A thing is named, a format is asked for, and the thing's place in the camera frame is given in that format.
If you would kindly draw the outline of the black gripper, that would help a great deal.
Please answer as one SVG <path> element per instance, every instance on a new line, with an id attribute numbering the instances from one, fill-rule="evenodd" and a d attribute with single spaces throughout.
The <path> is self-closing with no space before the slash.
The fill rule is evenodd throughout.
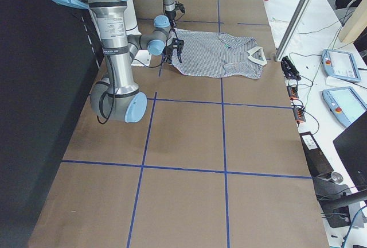
<path id="1" fill-rule="evenodd" d="M 176 11 L 180 11 L 182 14 L 185 14 L 184 4 L 177 1 L 165 3 L 165 16 L 170 20 L 172 28 L 175 27 Z"/>
<path id="2" fill-rule="evenodd" d="M 182 63 L 182 50 L 184 48 L 184 40 L 178 38 L 173 38 L 170 45 L 165 46 L 165 62 L 172 64 L 173 52 L 176 50 L 177 58 L 180 63 Z"/>

